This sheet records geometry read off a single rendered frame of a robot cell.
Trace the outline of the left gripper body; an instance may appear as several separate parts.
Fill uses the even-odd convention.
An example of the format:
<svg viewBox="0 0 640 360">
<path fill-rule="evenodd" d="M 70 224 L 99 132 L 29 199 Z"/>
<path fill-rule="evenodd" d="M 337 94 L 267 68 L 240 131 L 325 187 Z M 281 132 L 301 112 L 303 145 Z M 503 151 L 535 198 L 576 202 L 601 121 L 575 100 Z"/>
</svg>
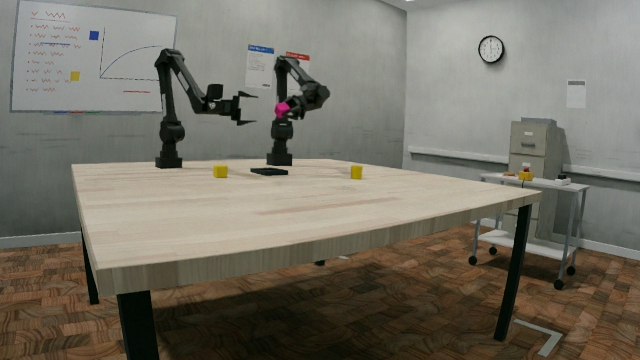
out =
<svg viewBox="0 0 640 360">
<path fill-rule="evenodd" d="M 294 98 L 294 99 L 293 99 L 293 98 Z M 292 104 L 292 103 L 293 103 L 293 104 Z M 299 106 L 299 107 L 301 108 L 301 110 L 300 110 L 300 114 L 299 114 L 299 117 L 301 118 L 300 120 L 303 120 L 303 119 L 304 119 L 304 117 L 305 117 L 305 113 L 306 113 L 306 112 L 308 112 L 308 111 L 311 111 L 311 110 L 312 110 L 312 109 L 307 110 L 307 108 L 306 108 L 306 107 L 305 107 L 305 105 L 304 105 L 304 104 L 299 100 L 299 98 L 298 98 L 296 95 L 292 95 L 292 101 L 291 101 L 290 109 L 292 109 L 292 108 L 294 108 L 294 107 L 296 107 L 296 106 Z M 302 112 L 302 111 L 303 111 L 303 112 Z"/>
</svg>

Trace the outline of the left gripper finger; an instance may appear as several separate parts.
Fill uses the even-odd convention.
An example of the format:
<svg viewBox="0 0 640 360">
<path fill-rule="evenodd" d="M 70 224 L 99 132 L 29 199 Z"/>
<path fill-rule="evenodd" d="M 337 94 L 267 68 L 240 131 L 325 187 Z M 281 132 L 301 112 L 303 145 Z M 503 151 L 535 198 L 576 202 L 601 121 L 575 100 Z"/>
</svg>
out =
<svg viewBox="0 0 640 360">
<path fill-rule="evenodd" d="M 282 113 L 281 116 L 282 117 L 287 117 L 287 118 L 290 118 L 290 119 L 293 119 L 293 120 L 298 120 L 299 114 L 300 114 L 300 110 L 301 110 L 301 108 L 299 106 L 296 106 L 296 107 L 294 107 L 294 108 Z M 291 112 L 294 112 L 293 116 L 292 115 L 285 115 L 285 114 L 288 114 L 288 113 L 291 113 Z"/>
<path fill-rule="evenodd" d="M 291 106 L 291 101 L 292 101 L 292 97 L 291 97 L 291 96 L 289 96 L 289 97 L 288 97 L 288 98 L 286 98 L 283 102 L 285 102 L 285 103 L 287 103 L 287 102 L 288 102 L 288 103 L 287 103 L 287 105 L 288 105 L 288 106 L 289 106 L 289 108 L 290 108 L 290 106 Z M 283 103 L 283 102 L 282 102 L 282 103 Z"/>
</svg>

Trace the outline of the magenta cube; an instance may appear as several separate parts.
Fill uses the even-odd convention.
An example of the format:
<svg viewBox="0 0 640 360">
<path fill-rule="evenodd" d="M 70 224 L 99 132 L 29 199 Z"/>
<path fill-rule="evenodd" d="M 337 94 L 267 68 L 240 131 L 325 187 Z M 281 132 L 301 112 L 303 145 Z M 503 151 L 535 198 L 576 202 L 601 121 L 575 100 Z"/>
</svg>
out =
<svg viewBox="0 0 640 360">
<path fill-rule="evenodd" d="M 286 112 L 288 110 L 290 110 L 290 108 L 288 107 L 288 105 L 285 102 L 283 102 L 283 103 L 276 104 L 274 112 L 278 116 L 278 118 L 282 118 L 282 116 L 281 116 L 282 113 L 284 113 L 284 112 Z"/>
</svg>

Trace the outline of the yellow cylinder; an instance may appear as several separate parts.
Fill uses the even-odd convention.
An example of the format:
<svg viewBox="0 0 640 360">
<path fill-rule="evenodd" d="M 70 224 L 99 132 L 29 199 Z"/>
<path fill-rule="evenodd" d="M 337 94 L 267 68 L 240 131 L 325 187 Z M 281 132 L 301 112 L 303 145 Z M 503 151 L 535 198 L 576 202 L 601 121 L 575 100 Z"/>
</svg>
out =
<svg viewBox="0 0 640 360">
<path fill-rule="evenodd" d="M 351 166 L 351 179 L 362 179 L 363 166 L 352 165 Z"/>
</svg>

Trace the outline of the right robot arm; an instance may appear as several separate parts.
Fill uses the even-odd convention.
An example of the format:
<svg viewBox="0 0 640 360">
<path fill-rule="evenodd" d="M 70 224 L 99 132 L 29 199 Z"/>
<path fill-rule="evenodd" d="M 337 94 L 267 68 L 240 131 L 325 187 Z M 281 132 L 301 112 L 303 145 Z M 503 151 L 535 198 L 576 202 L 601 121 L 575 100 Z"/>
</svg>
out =
<svg viewBox="0 0 640 360">
<path fill-rule="evenodd" d="M 182 141 L 184 139 L 185 129 L 182 126 L 181 121 L 178 121 L 175 112 L 171 82 L 171 69 L 173 70 L 181 86 L 186 92 L 192 105 L 191 107 L 193 111 L 195 110 L 195 114 L 231 116 L 232 100 L 220 99 L 223 97 L 223 84 L 209 84 L 207 86 L 207 92 L 205 95 L 185 66 L 185 58 L 182 53 L 180 53 L 179 50 L 175 49 L 165 49 L 161 50 L 159 57 L 154 63 L 154 67 L 156 68 L 159 77 L 160 95 L 163 111 L 163 121 L 160 122 L 161 128 L 159 135 L 161 141 L 163 141 L 164 143 L 162 144 L 160 157 L 155 157 L 155 161 L 179 162 L 183 161 L 183 158 L 178 157 L 176 144 L 178 143 L 178 141 Z"/>
</svg>

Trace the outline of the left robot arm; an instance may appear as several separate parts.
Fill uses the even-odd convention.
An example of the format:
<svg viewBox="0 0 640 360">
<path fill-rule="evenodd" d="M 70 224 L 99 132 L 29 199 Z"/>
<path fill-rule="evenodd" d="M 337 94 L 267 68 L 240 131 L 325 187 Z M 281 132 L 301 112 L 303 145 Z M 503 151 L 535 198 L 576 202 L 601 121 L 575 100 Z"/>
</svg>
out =
<svg viewBox="0 0 640 360">
<path fill-rule="evenodd" d="M 318 81 L 315 81 L 307 75 L 306 72 L 299 67 L 299 63 L 300 61 L 293 56 L 277 56 L 276 64 L 274 66 L 277 79 L 276 104 L 282 103 L 287 98 L 287 75 L 289 72 L 300 85 L 303 95 L 299 95 L 297 97 L 306 106 L 307 110 L 320 109 L 322 108 L 323 103 L 330 97 L 330 91 L 327 89 L 327 86 L 321 85 Z M 279 125 L 279 122 L 280 124 L 286 125 Z M 288 154 L 288 148 L 286 148 L 287 142 L 283 141 L 288 141 L 288 139 L 291 140 L 293 138 L 293 134 L 294 129 L 292 121 L 289 121 L 287 117 L 278 118 L 276 115 L 275 120 L 272 121 L 271 138 L 278 140 L 273 141 L 271 153 L 274 154 L 266 153 L 266 156 L 292 157 L 293 154 Z"/>
</svg>

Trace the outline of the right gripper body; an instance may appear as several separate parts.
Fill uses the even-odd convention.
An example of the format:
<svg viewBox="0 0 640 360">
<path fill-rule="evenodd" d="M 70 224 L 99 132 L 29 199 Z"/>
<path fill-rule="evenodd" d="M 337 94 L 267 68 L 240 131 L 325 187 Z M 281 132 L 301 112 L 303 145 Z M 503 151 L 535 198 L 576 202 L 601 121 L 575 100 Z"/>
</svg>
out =
<svg viewBox="0 0 640 360">
<path fill-rule="evenodd" d="M 232 99 L 231 121 L 237 121 L 241 119 L 241 108 L 239 108 L 239 101 L 240 101 L 240 96 L 238 91 L 238 96 L 233 95 L 233 99 Z M 236 108 L 236 114 L 235 114 L 235 108 Z"/>
</svg>

